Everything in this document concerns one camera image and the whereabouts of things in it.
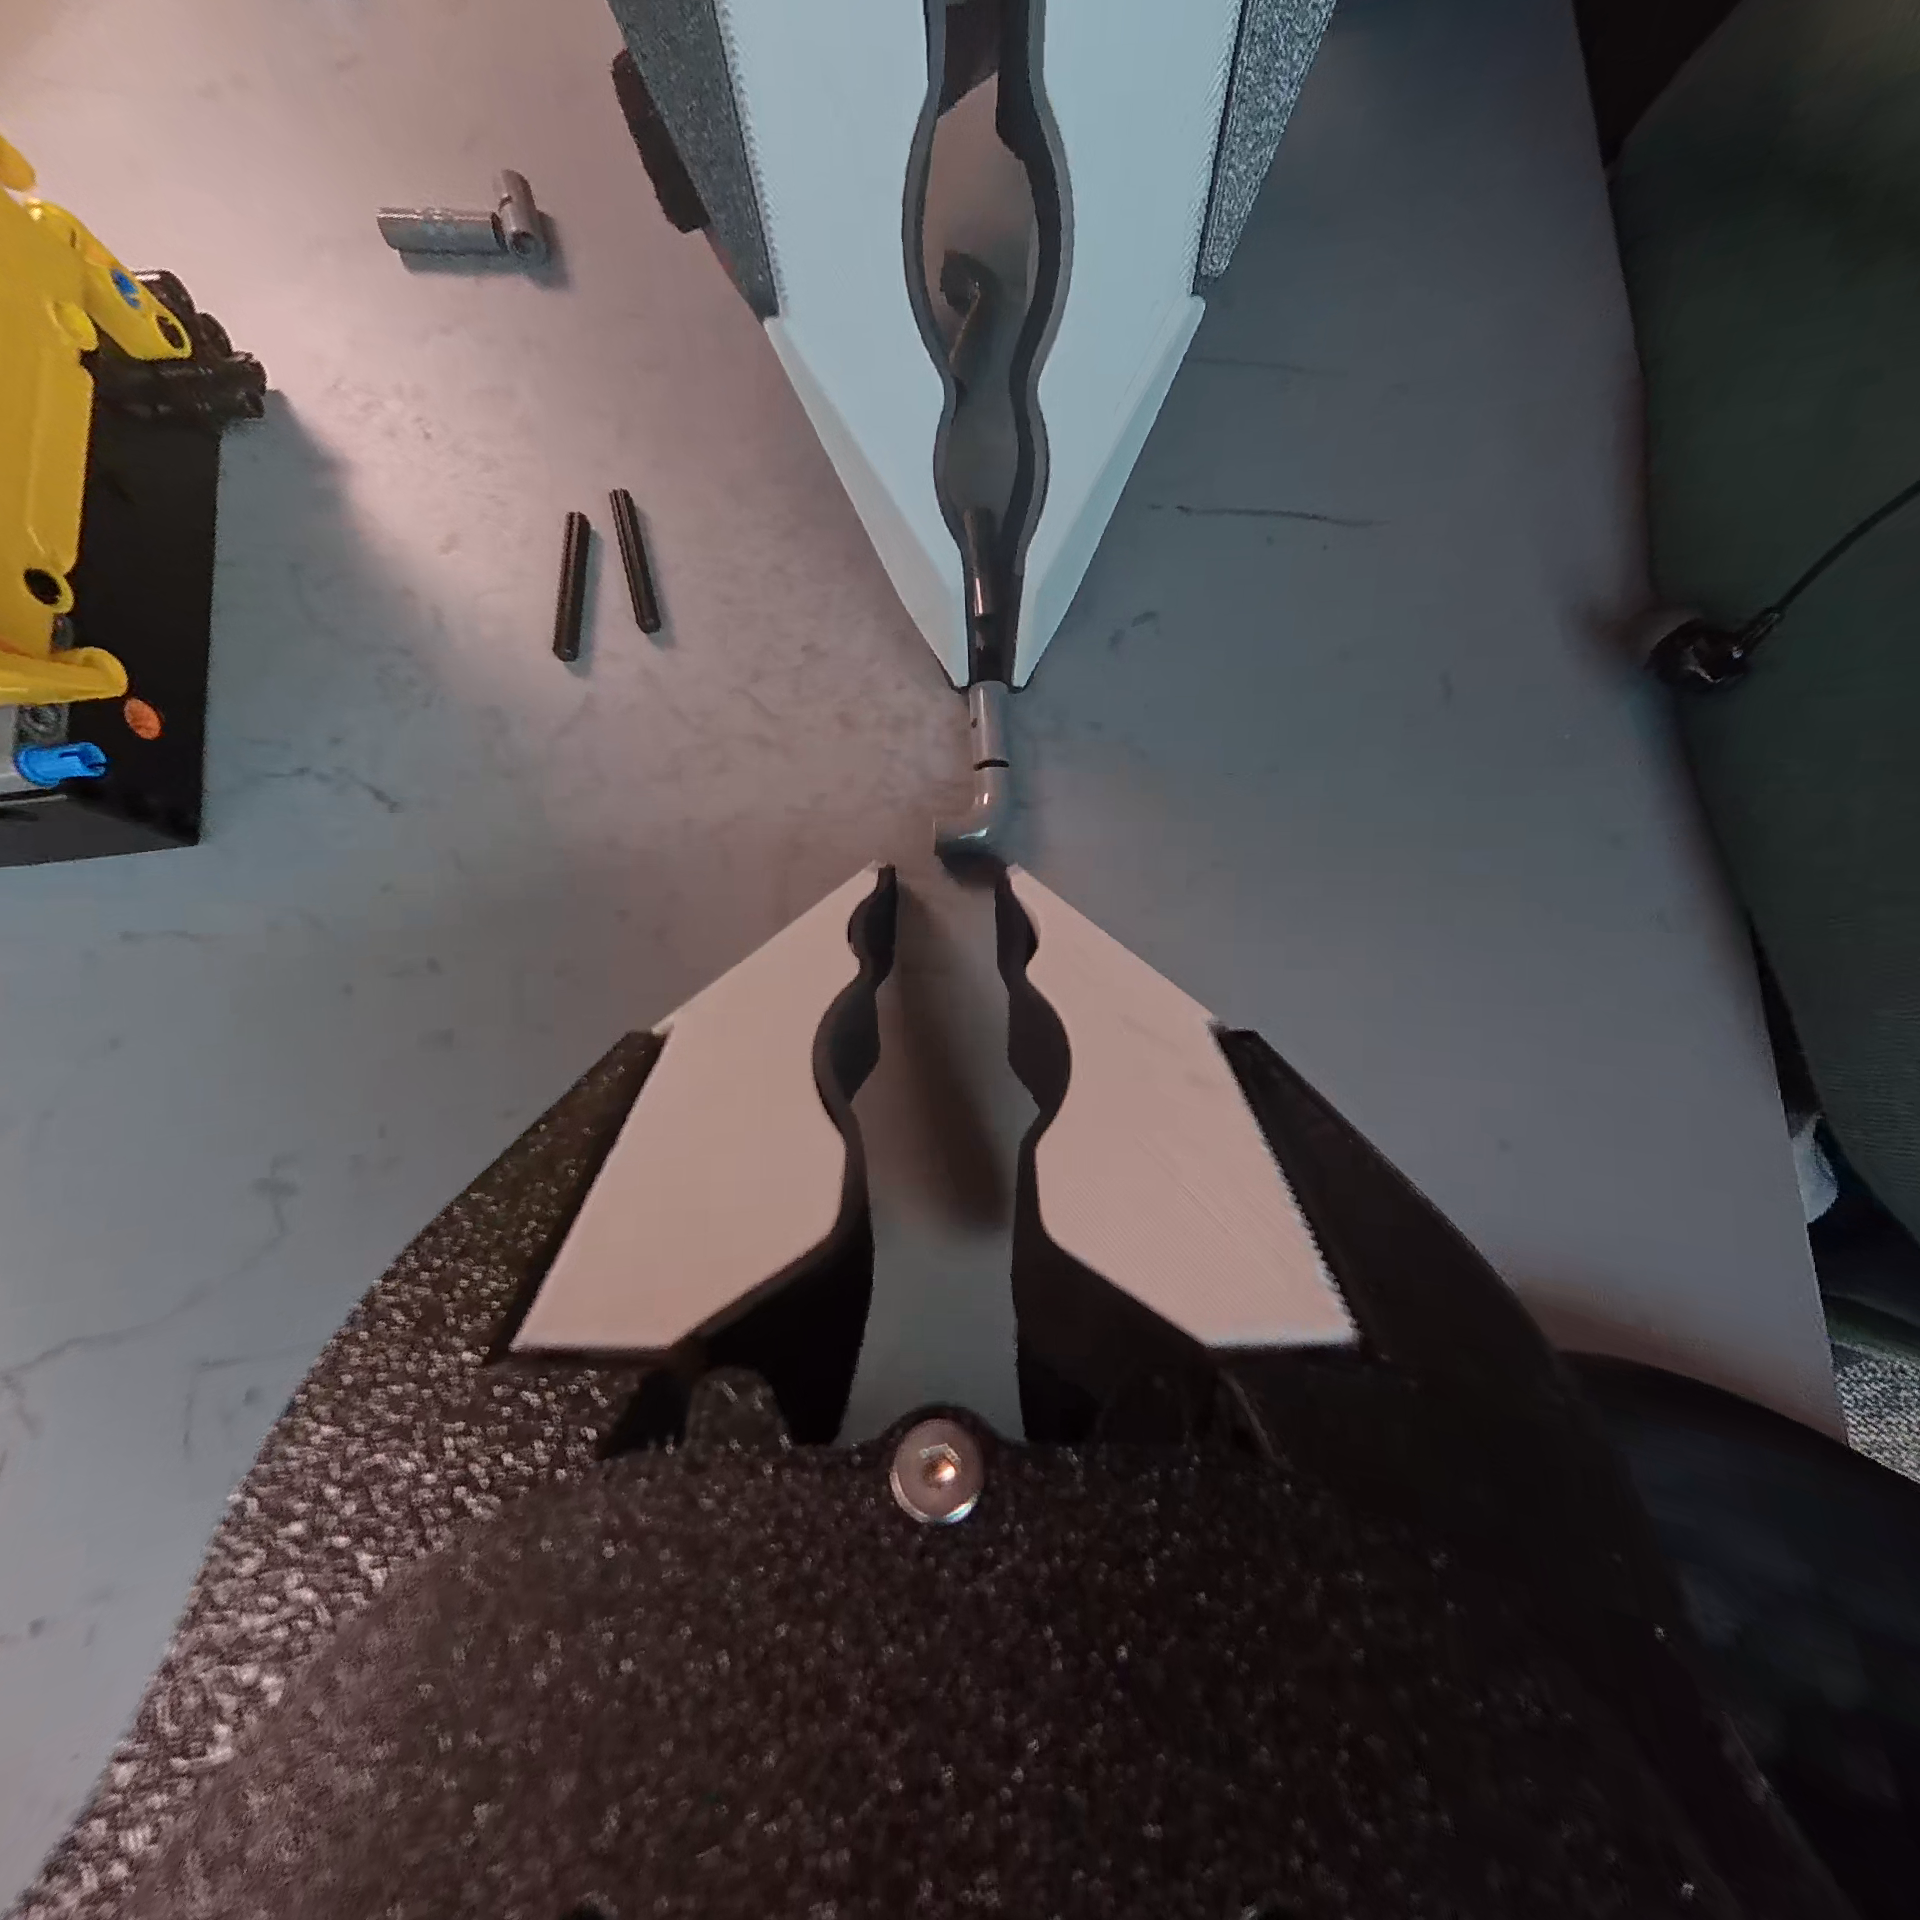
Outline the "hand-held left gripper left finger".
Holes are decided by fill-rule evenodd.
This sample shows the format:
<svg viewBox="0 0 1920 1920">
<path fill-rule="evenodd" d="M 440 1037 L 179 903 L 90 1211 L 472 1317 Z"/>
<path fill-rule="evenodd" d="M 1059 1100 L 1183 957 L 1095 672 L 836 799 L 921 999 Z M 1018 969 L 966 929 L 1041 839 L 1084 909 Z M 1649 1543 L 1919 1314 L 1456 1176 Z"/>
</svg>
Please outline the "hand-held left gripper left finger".
<svg viewBox="0 0 1920 1920">
<path fill-rule="evenodd" d="M 899 879 L 867 866 L 648 1033 L 644 1077 L 512 1320 L 515 1360 L 744 1369 L 830 1444 L 873 1307 L 854 1113 L 881 1057 Z"/>
</svg>

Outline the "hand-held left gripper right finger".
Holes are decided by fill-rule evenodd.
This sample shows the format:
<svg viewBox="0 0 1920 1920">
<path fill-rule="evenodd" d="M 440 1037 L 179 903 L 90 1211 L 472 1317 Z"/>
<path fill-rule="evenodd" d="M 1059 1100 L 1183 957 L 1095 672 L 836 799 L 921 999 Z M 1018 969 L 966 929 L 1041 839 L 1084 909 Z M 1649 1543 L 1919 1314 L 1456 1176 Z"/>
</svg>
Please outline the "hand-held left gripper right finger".
<svg viewBox="0 0 1920 1920">
<path fill-rule="evenodd" d="M 1024 1437 L 1089 1440 L 1155 1381 L 1353 1353 L 1360 1329 L 1211 1010 L 1007 868 L 1008 1064 L 1036 1105 L 1015 1176 Z"/>
</svg>

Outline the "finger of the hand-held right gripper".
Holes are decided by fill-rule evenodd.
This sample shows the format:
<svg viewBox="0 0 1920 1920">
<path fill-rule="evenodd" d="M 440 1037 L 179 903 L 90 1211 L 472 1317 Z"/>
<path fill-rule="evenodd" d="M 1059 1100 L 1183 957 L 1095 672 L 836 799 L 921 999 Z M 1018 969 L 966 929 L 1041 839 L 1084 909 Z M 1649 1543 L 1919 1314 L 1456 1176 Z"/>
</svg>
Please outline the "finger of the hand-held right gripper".
<svg viewBox="0 0 1920 1920">
<path fill-rule="evenodd" d="M 764 332 L 905 616 L 970 684 L 938 482 L 953 378 L 924 274 L 944 29 L 916 2 L 728 2 L 720 34 L 775 280 Z"/>
<path fill-rule="evenodd" d="M 1000 129 L 1036 207 L 1002 545 L 1014 685 L 1065 624 L 1203 317 L 1234 2 L 1014 4 Z"/>
</svg>

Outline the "yellow lego robot model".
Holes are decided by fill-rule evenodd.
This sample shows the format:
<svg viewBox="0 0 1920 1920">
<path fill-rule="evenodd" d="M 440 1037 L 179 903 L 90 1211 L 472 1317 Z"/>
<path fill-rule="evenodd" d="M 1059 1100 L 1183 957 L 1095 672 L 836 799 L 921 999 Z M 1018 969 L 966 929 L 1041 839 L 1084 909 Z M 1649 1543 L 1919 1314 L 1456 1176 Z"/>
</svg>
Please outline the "yellow lego robot model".
<svg viewBox="0 0 1920 1920">
<path fill-rule="evenodd" d="M 265 368 L 2 146 L 2 868 L 202 841 L 225 435 Z"/>
</svg>

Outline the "black wired earphone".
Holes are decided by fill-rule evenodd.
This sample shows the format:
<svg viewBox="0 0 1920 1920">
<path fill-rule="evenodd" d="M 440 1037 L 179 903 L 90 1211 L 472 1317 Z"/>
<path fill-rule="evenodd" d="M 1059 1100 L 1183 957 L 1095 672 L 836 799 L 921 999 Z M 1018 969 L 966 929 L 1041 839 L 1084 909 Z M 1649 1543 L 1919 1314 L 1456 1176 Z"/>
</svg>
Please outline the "black wired earphone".
<svg viewBox="0 0 1920 1920">
<path fill-rule="evenodd" d="M 1734 627 L 1686 612 L 1667 620 L 1647 649 L 1647 669 L 1668 689 L 1710 690 L 1737 684 L 1761 648 L 1783 627 L 1798 604 L 1879 528 L 1902 517 L 1919 501 L 1919 481 L 1888 496 L 1819 551 L 1814 563 L 1777 592 L 1759 612 Z"/>
</svg>

